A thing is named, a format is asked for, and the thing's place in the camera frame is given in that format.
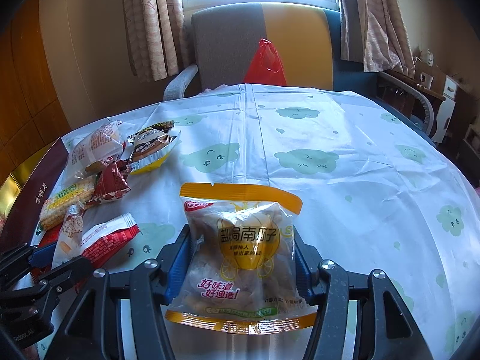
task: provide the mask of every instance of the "blue gripper pad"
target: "blue gripper pad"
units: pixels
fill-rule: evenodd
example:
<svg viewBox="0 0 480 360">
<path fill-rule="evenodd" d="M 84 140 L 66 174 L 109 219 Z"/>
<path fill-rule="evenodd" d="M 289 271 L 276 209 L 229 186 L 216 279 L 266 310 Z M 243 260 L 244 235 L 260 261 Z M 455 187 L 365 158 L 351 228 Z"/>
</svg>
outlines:
<svg viewBox="0 0 480 360">
<path fill-rule="evenodd" d="M 183 235 L 185 236 L 181 240 L 181 244 L 178 245 L 179 249 L 176 248 L 178 253 L 167 273 L 165 300 L 168 302 L 168 304 L 170 304 L 172 300 L 179 294 L 183 281 L 185 280 L 190 261 L 194 255 L 193 242 L 191 241 L 190 236 L 190 228 L 187 230 L 185 228 L 188 228 L 188 226 L 183 228 L 182 232 L 177 238 L 177 241 L 175 241 L 175 244 L 177 244 L 180 238 Z"/>
<path fill-rule="evenodd" d="M 296 228 L 294 237 L 297 290 L 309 305 L 314 306 L 317 304 L 314 288 L 319 285 L 318 265 L 322 257 L 315 246 L 303 242 Z"/>
<path fill-rule="evenodd" d="M 297 275 L 297 290 L 299 295 L 310 304 L 310 300 L 314 296 L 311 286 L 311 273 L 307 268 L 307 264 L 302 256 L 302 253 L 295 242 L 295 273 Z"/>
</svg>

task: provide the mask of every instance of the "box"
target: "box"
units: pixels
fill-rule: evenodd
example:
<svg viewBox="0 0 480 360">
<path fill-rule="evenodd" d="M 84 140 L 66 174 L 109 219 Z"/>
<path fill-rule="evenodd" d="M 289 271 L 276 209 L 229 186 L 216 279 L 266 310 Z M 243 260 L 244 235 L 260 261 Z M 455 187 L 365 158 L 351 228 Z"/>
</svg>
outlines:
<svg viewBox="0 0 480 360">
<path fill-rule="evenodd" d="M 43 202 L 62 174 L 68 151 L 62 138 L 50 147 L 28 178 L 7 216 L 0 235 L 0 253 L 24 243 L 30 245 Z"/>
<path fill-rule="evenodd" d="M 445 81 L 446 81 L 447 75 L 443 73 L 437 66 L 435 65 L 429 66 L 425 62 L 416 58 L 415 59 L 415 80 L 418 83 L 421 83 L 420 74 L 422 73 L 428 74 L 429 76 L 433 77 L 430 90 L 442 96 L 443 89 L 445 88 Z"/>
</svg>

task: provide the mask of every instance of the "beige curtain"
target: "beige curtain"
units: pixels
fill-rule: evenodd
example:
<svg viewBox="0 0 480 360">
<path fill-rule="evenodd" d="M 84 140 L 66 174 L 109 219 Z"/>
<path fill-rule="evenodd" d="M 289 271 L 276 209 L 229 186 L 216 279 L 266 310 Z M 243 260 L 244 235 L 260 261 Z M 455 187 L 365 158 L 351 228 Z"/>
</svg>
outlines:
<svg viewBox="0 0 480 360">
<path fill-rule="evenodd" d="M 398 0 L 340 0 L 342 59 L 368 72 L 393 69 L 413 77 L 415 66 Z"/>
<path fill-rule="evenodd" d="M 123 0 L 131 63 L 140 81 L 178 74 L 189 64 L 182 0 Z"/>
</svg>

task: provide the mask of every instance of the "yellow lemon graphic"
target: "yellow lemon graphic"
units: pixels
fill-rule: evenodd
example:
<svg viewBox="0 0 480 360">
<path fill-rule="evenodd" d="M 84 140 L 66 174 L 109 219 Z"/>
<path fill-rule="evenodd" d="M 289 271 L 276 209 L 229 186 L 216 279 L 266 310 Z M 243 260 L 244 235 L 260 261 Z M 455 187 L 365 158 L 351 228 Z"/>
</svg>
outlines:
<svg viewBox="0 0 480 360">
<path fill-rule="evenodd" d="M 257 275 L 259 278 L 266 278 L 273 271 L 273 259 L 263 258 L 257 267 Z"/>
<path fill-rule="evenodd" d="M 252 211 L 236 211 L 217 221 L 220 250 L 239 269 L 256 269 L 262 259 L 273 257 L 280 244 L 280 230 L 271 216 Z"/>
<path fill-rule="evenodd" d="M 232 281 L 235 280 L 237 277 L 237 263 L 234 259 L 229 257 L 225 257 L 222 262 L 222 266 L 220 267 L 220 276 L 222 276 L 223 280 Z"/>
</svg>

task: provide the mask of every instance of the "table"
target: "table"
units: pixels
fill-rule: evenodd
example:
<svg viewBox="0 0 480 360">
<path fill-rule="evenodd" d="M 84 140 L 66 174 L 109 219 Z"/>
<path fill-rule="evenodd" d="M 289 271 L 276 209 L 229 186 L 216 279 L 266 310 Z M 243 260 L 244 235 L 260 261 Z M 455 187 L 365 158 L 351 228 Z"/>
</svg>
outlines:
<svg viewBox="0 0 480 360">
<path fill-rule="evenodd" d="M 111 272 L 131 269 L 177 237 L 186 222 L 178 196 L 184 182 L 265 184 L 301 197 L 294 224 L 323 257 L 346 270 L 387 272 L 435 359 L 448 359 L 480 315 L 476 192 L 445 157 L 371 100 L 351 91 L 242 84 L 97 121 L 64 136 L 65 147 L 71 151 L 113 119 L 137 129 L 174 120 L 181 142 L 161 168 L 130 176 L 123 199 L 85 213 L 85 228 L 126 212 L 139 224 L 141 234 L 105 265 Z M 204 157 L 217 149 L 219 158 L 206 167 Z M 55 326 L 68 305 L 63 300 L 55 310 Z M 350 309 L 345 358 L 355 339 L 355 303 Z M 126 341 L 128 311 L 124 302 Z M 300 359 L 310 335 L 309 328 L 245 336 L 166 326 L 178 360 Z M 39 343 L 41 358 L 51 337 Z M 125 351 L 134 358 L 133 345 Z"/>
</svg>

